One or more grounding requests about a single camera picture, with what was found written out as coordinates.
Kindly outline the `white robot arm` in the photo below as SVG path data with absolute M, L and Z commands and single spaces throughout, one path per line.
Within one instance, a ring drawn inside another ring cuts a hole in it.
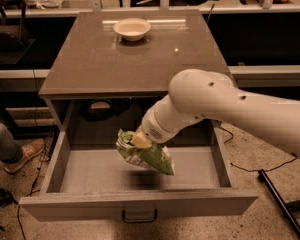
M 224 74 L 187 69 L 144 115 L 132 137 L 138 148 L 165 143 L 204 119 L 218 120 L 300 159 L 300 101 L 242 91 Z

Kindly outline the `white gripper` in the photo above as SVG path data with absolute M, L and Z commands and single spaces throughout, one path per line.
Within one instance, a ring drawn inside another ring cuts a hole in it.
M 143 132 L 135 132 L 131 139 L 131 143 L 138 149 L 150 148 L 152 141 L 165 143 L 175 136 L 175 133 L 168 132 L 159 125 L 155 118 L 155 110 L 153 108 L 150 108 L 143 116 L 141 129 Z

